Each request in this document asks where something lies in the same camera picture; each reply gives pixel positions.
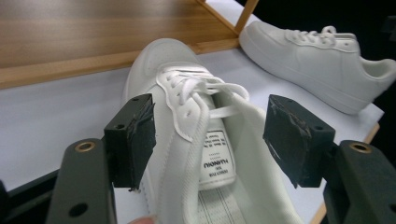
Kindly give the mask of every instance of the white platform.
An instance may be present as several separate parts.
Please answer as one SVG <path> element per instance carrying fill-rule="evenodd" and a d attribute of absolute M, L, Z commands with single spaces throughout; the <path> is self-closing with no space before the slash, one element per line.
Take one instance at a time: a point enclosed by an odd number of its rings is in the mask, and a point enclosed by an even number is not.
<path fill-rule="evenodd" d="M 208 0 L 236 23 L 242 10 L 232 0 Z M 289 97 L 337 131 L 335 143 L 362 141 L 383 112 L 369 105 L 356 116 L 342 114 L 304 89 L 266 74 L 241 49 L 199 55 L 204 65 L 227 82 L 247 88 L 251 102 L 267 107 L 269 94 Z M 0 179 L 8 190 L 60 167 L 64 150 L 77 140 L 103 136 L 121 105 L 129 68 L 0 91 Z M 300 216 L 308 223 L 322 202 L 322 189 L 294 189 L 285 184 Z M 116 189 L 119 223 L 145 215 L 142 194 Z"/>

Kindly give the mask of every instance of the white shoelace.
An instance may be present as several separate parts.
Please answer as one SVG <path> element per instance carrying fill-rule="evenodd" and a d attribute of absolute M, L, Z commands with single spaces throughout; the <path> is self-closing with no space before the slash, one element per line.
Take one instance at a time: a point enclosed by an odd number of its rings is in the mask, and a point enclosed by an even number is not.
<path fill-rule="evenodd" d="M 292 32 L 292 37 L 294 39 L 300 39 L 302 41 L 309 40 L 311 43 L 315 43 L 317 39 L 321 41 L 322 44 L 325 44 L 327 41 L 330 41 L 330 44 L 335 44 L 335 28 L 333 26 L 326 26 L 322 29 L 321 33 L 319 34 L 316 31 L 299 31 L 294 30 Z"/>
<path fill-rule="evenodd" d="M 220 78 L 212 77 L 210 72 L 203 67 L 173 66 L 163 69 L 163 72 L 166 74 L 166 79 L 171 81 L 172 88 L 183 85 L 178 94 L 180 105 L 186 104 L 194 94 L 212 95 L 221 91 L 235 93 L 248 100 L 248 92 L 245 88 L 232 83 L 224 83 Z M 210 118 L 226 118 L 237 113 L 238 110 L 234 105 L 227 105 L 210 110 Z"/>

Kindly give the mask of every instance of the shoe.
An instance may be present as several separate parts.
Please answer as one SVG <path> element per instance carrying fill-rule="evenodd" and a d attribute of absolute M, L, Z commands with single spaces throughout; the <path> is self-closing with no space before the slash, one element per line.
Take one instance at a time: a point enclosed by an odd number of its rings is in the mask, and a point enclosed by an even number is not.
<path fill-rule="evenodd" d="M 396 62 L 364 60 L 353 34 L 282 30 L 254 21 L 239 36 L 242 49 L 274 76 L 293 82 L 326 104 L 357 114 L 396 78 Z"/>
<path fill-rule="evenodd" d="M 262 139 L 265 112 L 207 71 L 183 43 L 159 39 L 131 68 L 123 102 L 151 93 L 157 145 L 143 176 L 158 223 L 302 223 Z"/>

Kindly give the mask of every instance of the wooden surface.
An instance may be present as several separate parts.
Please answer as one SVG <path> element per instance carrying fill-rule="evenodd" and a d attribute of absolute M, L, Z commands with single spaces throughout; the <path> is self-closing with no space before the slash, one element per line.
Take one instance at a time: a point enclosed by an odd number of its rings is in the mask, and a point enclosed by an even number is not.
<path fill-rule="evenodd" d="M 235 25 L 235 31 L 239 34 L 245 28 L 245 24 L 248 21 L 248 18 L 253 13 L 254 8 L 256 8 L 259 0 L 247 0 L 245 4 L 244 11 L 242 12 L 241 16 L 239 17 L 238 22 Z"/>
<path fill-rule="evenodd" d="M 196 0 L 3 0 L 0 89 L 131 66 L 162 37 L 196 53 L 238 47 L 230 24 Z"/>
<path fill-rule="evenodd" d="M 379 130 L 379 124 L 377 123 L 374 128 L 370 131 L 369 134 L 367 134 L 366 138 L 364 139 L 364 143 L 370 144 L 371 141 L 373 141 L 373 138 L 375 137 L 376 133 Z M 314 217 L 312 218 L 310 224 L 319 224 L 323 218 L 326 216 L 326 205 L 325 203 L 322 203 L 320 205 L 320 208 L 318 211 L 315 213 Z"/>

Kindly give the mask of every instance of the shoe tongue label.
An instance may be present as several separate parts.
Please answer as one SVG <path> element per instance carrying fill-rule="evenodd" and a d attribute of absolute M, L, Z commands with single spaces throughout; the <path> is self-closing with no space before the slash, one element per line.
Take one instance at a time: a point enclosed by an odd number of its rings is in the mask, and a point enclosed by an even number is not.
<path fill-rule="evenodd" d="M 199 190 L 231 184 L 235 176 L 233 150 L 225 130 L 207 132 L 201 162 Z"/>

